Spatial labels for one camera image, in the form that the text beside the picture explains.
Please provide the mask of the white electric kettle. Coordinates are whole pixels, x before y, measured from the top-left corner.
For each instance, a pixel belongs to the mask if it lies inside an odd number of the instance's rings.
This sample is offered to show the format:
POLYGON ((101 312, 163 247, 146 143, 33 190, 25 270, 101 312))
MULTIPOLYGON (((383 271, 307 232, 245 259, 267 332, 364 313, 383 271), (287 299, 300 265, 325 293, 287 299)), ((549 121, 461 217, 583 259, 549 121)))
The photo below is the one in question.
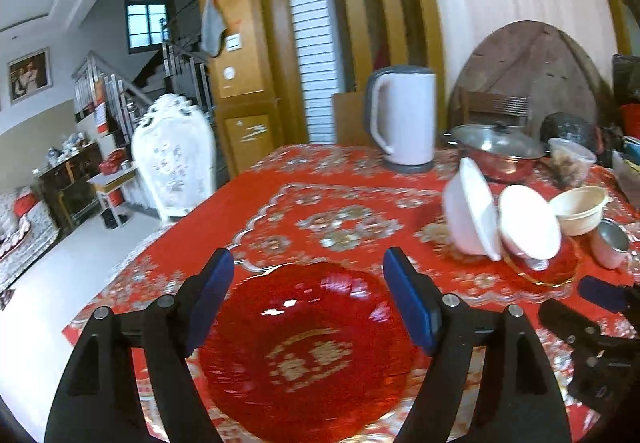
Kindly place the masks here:
POLYGON ((434 166, 437 128, 436 74, 427 67, 376 70, 364 92, 364 129, 383 162, 400 173, 434 166))

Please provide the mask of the grey hanging dustpan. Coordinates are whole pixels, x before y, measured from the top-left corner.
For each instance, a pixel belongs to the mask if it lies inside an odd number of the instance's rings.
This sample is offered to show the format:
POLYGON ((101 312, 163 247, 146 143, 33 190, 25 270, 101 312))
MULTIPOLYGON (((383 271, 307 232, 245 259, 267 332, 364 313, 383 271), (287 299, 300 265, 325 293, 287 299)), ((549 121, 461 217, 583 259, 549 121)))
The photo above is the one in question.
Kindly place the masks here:
POLYGON ((214 0, 206 0, 201 23, 201 50, 210 57, 217 57, 222 50, 226 31, 224 15, 214 0))

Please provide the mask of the red plastic basin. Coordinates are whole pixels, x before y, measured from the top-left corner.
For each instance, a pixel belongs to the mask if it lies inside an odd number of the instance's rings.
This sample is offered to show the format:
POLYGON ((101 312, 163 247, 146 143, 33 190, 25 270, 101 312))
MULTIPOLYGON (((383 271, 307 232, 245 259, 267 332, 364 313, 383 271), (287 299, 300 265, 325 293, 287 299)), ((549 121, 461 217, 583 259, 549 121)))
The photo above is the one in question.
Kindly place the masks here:
POLYGON ((640 104, 626 104, 620 106, 620 117, 626 136, 640 138, 640 104))

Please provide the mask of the white shallow bowl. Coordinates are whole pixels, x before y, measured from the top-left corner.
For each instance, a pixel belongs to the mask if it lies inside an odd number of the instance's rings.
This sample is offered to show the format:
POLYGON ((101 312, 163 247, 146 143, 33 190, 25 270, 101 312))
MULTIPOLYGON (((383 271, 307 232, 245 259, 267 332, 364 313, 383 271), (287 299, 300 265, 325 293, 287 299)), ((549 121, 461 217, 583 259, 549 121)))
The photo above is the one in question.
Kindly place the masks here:
POLYGON ((524 185, 506 186, 498 200, 499 233, 512 255, 549 261, 560 252, 562 232, 550 204, 524 185))

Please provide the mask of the pink steel-lined mug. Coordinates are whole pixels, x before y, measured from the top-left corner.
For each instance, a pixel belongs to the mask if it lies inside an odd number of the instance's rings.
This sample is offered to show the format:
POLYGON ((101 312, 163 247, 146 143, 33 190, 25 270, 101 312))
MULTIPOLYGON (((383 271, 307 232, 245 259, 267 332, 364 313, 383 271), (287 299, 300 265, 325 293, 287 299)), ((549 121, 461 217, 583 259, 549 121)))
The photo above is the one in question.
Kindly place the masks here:
POLYGON ((590 234, 593 258, 600 267, 617 270, 630 262, 630 241, 620 224, 602 218, 590 234))

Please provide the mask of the black plastic bag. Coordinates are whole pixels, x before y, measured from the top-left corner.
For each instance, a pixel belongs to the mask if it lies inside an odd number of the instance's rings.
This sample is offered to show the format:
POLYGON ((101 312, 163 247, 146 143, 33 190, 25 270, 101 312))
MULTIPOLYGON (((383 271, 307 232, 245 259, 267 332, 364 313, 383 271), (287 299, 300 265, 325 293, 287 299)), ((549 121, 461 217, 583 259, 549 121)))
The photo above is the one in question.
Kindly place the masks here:
POLYGON ((613 95, 620 106, 640 100, 640 57, 616 54, 612 58, 613 95))

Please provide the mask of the steel pot with glass lid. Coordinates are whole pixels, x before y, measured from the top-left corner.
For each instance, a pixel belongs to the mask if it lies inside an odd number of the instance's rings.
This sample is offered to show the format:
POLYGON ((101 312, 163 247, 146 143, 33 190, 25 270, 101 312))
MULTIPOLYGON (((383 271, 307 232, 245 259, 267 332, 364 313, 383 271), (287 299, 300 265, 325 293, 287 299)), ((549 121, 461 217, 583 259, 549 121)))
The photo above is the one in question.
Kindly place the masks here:
POLYGON ((442 134, 444 142, 472 159, 491 181, 521 183, 547 156, 539 140, 503 124, 462 124, 442 134))

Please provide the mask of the white ornate chair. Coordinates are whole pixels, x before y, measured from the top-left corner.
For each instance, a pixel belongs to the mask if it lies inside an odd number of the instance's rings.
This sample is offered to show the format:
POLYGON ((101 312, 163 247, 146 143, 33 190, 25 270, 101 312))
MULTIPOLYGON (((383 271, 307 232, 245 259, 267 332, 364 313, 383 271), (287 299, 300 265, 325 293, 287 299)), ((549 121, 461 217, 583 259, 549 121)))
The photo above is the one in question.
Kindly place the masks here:
POLYGON ((213 128, 189 99, 160 96, 134 130, 131 152, 163 223, 184 218, 214 195, 213 128))

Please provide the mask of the red floral tablecloth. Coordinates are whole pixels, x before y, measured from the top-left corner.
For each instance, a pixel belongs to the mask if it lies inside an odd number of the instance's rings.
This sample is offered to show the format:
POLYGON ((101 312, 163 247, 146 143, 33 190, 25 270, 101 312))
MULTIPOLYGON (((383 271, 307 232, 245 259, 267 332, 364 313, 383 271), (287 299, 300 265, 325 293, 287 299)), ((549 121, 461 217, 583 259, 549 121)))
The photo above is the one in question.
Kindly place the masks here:
POLYGON ((236 281, 284 264, 323 261, 376 275, 385 249, 398 246, 419 272, 473 307, 515 303, 535 316, 544 300, 563 300, 605 335, 634 337, 622 314, 578 296, 577 283, 593 275, 629 284, 639 277, 638 264, 605 270, 593 260, 587 237, 572 238, 582 252, 575 280, 555 289, 530 285, 504 261, 462 253, 449 235, 440 198, 457 167, 458 156, 450 150, 437 153, 431 171, 401 174, 387 170, 364 147, 280 148, 179 223, 143 241, 114 268, 91 306, 116 312, 145 307, 176 291, 218 246, 232 252, 236 281))

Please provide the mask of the wooden slatted chair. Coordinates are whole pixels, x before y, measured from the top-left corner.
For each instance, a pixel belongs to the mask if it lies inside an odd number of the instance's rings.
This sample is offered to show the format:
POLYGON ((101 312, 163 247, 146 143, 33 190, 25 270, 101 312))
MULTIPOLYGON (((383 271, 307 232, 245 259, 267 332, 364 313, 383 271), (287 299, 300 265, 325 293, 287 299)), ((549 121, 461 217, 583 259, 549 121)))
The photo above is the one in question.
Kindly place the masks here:
POLYGON ((470 92, 459 88, 463 123, 493 123, 526 128, 530 109, 528 96, 470 92))

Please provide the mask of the red gold-rimmed plate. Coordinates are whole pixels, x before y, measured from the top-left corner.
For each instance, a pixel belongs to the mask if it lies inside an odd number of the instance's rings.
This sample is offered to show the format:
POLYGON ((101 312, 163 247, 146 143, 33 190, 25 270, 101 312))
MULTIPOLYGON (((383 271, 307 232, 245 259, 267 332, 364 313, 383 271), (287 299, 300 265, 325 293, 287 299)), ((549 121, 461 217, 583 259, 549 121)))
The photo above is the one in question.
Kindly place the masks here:
POLYGON ((502 255, 503 261, 518 277, 530 285, 544 288, 561 288, 572 283, 582 264, 582 252, 570 237, 562 239, 558 255, 549 261, 545 270, 531 269, 523 259, 512 255, 506 247, 502 248, 502 255))

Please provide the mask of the red scalloped glass plate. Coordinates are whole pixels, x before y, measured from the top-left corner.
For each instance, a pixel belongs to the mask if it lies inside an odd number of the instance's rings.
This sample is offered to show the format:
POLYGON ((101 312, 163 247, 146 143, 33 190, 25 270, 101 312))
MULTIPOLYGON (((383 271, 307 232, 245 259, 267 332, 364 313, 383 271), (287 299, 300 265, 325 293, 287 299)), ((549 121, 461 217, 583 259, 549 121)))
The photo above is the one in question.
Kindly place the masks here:
POLYGON ((337 442, 400 400, 416 359, 381 277, 288 264, 235 285, 198 359, 210 399, 265 442, 337 442))

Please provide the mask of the cream plastic bowl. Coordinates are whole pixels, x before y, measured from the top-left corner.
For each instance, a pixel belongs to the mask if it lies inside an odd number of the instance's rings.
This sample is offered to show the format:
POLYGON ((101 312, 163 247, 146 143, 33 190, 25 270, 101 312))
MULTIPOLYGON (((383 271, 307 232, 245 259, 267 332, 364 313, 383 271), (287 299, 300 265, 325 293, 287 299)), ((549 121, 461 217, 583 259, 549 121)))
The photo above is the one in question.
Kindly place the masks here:
POLYGON ((549 206, 565 236, 582 236, 595 229, 611 201, 608 192, 598 186, 584 186, 561 192, 549 206))

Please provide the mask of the dark wrapped bundle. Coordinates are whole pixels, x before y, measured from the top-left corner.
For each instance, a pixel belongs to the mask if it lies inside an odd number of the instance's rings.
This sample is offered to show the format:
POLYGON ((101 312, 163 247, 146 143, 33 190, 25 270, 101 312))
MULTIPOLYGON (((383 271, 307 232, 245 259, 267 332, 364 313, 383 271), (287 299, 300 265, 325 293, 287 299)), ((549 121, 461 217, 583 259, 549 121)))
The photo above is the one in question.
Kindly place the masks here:
POLYGON ((570 140, 582 147, 588 148, 597 155, 602 154, 604 146, 597 125, 581 117, 566 112, 548 114, 541 123, 539 138, 547 143, 550 138, 557 137, 570 140))

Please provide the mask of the white deep bowl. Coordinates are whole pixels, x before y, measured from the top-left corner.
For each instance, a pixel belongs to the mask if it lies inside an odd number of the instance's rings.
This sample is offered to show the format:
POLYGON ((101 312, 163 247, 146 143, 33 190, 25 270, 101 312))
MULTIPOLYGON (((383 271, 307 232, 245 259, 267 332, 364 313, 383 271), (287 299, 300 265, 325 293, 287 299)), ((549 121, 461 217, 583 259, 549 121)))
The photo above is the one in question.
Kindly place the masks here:
POLYGON ((445 185, 442 211, 450 237, 462 253, 501 260, 494 196, 471 158, 460 159, 457 173, 445 185))

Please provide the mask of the dark wooden sideboard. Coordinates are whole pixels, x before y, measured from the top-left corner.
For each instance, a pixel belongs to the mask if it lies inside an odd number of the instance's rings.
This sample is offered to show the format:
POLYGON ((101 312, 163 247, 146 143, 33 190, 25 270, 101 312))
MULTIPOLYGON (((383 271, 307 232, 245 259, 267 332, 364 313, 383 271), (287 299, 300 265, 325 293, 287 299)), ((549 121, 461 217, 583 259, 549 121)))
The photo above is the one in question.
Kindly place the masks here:
POLYGON ((64 234, 73 232, 86 218, 100 210, 90 178, 99 173, 102 154, 91 142, 77 154, 52 168, 42 169, 35 179, 56 225, 64 234))

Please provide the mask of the round wooden tabletop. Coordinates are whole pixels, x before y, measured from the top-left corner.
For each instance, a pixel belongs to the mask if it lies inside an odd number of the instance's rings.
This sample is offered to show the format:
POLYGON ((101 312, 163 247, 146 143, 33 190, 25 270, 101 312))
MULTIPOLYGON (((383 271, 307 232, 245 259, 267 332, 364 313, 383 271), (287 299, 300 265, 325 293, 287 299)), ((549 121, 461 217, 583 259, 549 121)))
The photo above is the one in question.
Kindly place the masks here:
POLYGON ((532 137, 555 112, 597 125, 615 120, 612 90, 586 51, 565 32, 539 21, 506 25, 475 47, 450 93, 449 126, 463 123, 459 88, 528 96, 529 122, 522 129, 532 137))

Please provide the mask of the clear bag with snacks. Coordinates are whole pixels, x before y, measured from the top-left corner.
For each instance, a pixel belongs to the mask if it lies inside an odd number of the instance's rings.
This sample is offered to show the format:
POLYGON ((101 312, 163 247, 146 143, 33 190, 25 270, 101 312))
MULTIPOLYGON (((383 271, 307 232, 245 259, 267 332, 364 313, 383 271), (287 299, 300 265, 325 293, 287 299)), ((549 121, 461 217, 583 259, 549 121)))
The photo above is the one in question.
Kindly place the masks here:
POLYGON ((628 202, 636 210, 640 208, 639 167, 627 160, 620 152, 612 152, 612 167, 618 186, 628 202))

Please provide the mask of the framed portrait picture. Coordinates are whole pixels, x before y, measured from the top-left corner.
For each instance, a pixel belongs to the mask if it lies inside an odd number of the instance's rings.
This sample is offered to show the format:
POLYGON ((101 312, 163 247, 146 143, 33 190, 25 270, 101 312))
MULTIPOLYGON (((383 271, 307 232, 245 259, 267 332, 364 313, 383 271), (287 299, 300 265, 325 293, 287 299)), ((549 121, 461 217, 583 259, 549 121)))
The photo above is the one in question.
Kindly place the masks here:
POLYGON ((12 105, 46 91, 52 86, 50 50, 42 48, 12 60, 8 64, 8 75, 12 105))

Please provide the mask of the clear plastic food container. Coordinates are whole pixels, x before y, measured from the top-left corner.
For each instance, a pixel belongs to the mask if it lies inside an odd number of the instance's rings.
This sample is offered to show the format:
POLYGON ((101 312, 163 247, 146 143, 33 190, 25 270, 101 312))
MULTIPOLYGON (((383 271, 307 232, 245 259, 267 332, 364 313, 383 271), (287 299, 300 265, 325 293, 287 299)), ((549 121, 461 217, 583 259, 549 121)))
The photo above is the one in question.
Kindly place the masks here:
POLYGON ((582 184, 597 162, 597 156, 590 149, 571 140, 551 137, 548 146, 553 172, 562 187, 582 184))

